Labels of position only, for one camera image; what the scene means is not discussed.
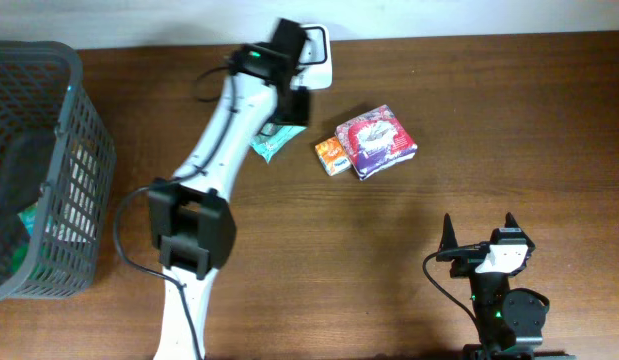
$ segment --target pink package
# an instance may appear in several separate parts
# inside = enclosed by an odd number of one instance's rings
[[[338,126],[336,136],[360,180],[413,158],[418,149],[387,105]]]

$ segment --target snack package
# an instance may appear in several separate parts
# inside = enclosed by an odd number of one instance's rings
[[[335,137],[316,145],[316,152],[329,176],[340,174],[351,167],[345,150]]]
[[[360,180],[413,158],[418,149],[387,105],[338,126],[336,136]]]

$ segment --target cable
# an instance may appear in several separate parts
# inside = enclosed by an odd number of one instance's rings
[[[192,93],[193,93],[193,98],[196,99],[197,101],[200,102],[204,102],[204,103],[210,103],[210,102],[216,102],[220,99],[220,96],[215,96],[212,98],[201,98],[199,96],[196,95],[196,89],[199,85],[199,83],[204,80],[207,76],[216,73],[218,71],[223,71],[223,70],[228,70],[229,67],[228,66],[219,66],[217,68],[213,68],[211,70],[207,70],[204,73],[198,75],[198,77],[193,81],[193,87],[192,87]]]
[[[436,256],[439,255],[449,255],[453,252],[456,252],[458,250],[462,250],[462,249],[473,249],[475,248],[475,245],[467,245],[467,246],[460,246],[454,249],[449,249],[449,250],[443,250],[443,251],[438,251],[435,252],[433,254],[430,254],[429,256],[427,256],[425,258],[425,260],[422,262],[422,272],[425,273],[425,276],[427,277],[427,279],[429,279],[429,282],[431,282],[431,284],[433,286],[436,287],[436,289],[440,290],[440,292],[446,296],[449,300],[453,301],[454,304],[460,306],[460,308],[462,310],[464,310],[467,315],[469,315],[469,317],[471,318],[471,321],[473,322],[473,325],[476,327],[476,330],[478,331],[478,338],[480,340],[480,343],[482,344],[482,350],[485,353],[485,359],[486,360],[491,360],[491,354],[489,354],[489,351],[487,350],[487,345],[485,344],[485,342],[483,341],[484,339],[482,338],[482,333],[480,332],[480,327],[478,326],[478,319],[476,319],[476,317],[473,315],[473,313],[471,312],[471,310],[469,310],[463,303],[461,303],[460,301],[458,301],[458,299],[456,299],[455,297],[453,297],[453,295],[451,295],[450,293],[447,292],[447,290],[445,290],[442,286],[440,286],[440,284],[438,284],[436,282],[436,280],[434,280],[431,275],[429,275],[429,271],[427,271],[427,263],[429,262],[429,260],[433,259]]]
[[[219,71],[217,69],[220,68],[216,68],[216,69],[212,69],[210,71],[207,71],[205,74],[210,74],[211,72],[215,72],[215,71]],[[199,166],[196,166],[196,169],[191,172],[188,175],[185,175],[181,178],[176,178],[170,181],[167,181],[165,183],[161,183],[161,184],[153,184],[153,185],[146,185],[146,186],[141,186],[139,188],[137,188],[136,190],[130,192],[129,194],[127,194],[124,198],[122,198],[122,200],[120,201],[120,204],[118,205],[118,208],[116,209],[116,215],[114,218],[114,222],[113,222],[113,242],[114,245],[116,247],[116,251],[118,252],[118,255],[120,256],[120,258],[122,258],[122,261],[133,267],[134,269],[145,273],[145,274],[149,274],[152,276],[155,276],[157,278],[160,278],[162,280],[168,281],[170,283],[172,283],[176,289],[178,289],[178,293],[180,294],[180,301],[182,302],[182,308],[185,312],[185,317],[187,318],[187,323],[189,324],[189,330],[191,331],[191,337],[192,337],[192,341],[193,341],[193,347],[196,353],[196,359],[198,360],[202,360],[202,355],[200,354],[200,345],[198,344],[198,337],[196,336],[196,328],[194,327],[193,324],[193,320],[191,319],[191,313],[189,311],[189,306],[187,306],[187,299],[185,298],[185,292],[184,292],[184,285],[182,285],[178,280],[167,276],[165,274],[159,273],[157,271],[151,270],[147,267],[144,267],[142,265],[139,265],[133,261],[131,261],[127,255],[125,254],[125,251],[122,247],[122,243],[120,241],[120,220],[122,218],[122,214],[124,213],[124,211],[127,209],[127,207],[129,206],[129,204],[131,203],[131,201],[136,198],[137,196],[141,195],[142,193],[145,193],[149,190],[155,190],[155,189],[160,189],[160,188],[164,188],[164,187],[169,187],[169,186],[173,186],[176,184],[180,184],[182,182],[185,182],[189,179],[192,179],[200,174],[205,174],[205,168],[209,165],[209,163],[211,163],[211,160],[213,160],[214,156],[216,156],[216,153],[218,152],[218,150],[220,149],[220,145],[222,145],[223,140],[225,139],[227,132],[229,130],[229,127],[231,126],[231,123],[233,122],[233,118],[234,115],[236,113],[236,100],[237,100],[237,95],[236,95],[236,80],[234,78],[233,75],[230,75],[230,80],[231,80],[231,104],[230,104],[230,108],[229,108],[229,115],[227,116],[227,121],[225,122],[225,125],[222,129],[222,133],[220,135],[220,137],[216,140],[216,143],[214,144],[214,147],[212,148],[211,152],[209,153],[209,155],[205,158],[204,161],[202,161],[200,163]]]

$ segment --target plastic bin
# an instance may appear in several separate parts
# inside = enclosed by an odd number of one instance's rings
[[[0,300],[93,281],[116,153],[81,83],[68,46],[0,41]]]

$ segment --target wood surface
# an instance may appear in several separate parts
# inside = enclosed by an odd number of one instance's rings
[[[535,241],[512,279],[552,300],[542,350],[619,359],[619,32],[335,42],[334,82],[311,126],[270,164],[247,156],[232,197],[233,253],[212,291],[212,359],[424,356],[477,342],[431,286],[423,258],[450,213],[461,244],[514,214]],[[164,284],[122,264],[121,197],[168,177],[215,108],[192,80],[233,46],[82,51],[84,87],[118,162],[95,283],[64,301],[0,303],[0,359],[149,359]],[[203,95],[220,91],[221,77]],[[329,177],[313,146],[388,104],[419,145],[360,182]],[[122,227],[130,256],[159,269],[146,201]],[[469,304],[469,283],[431,272]]]

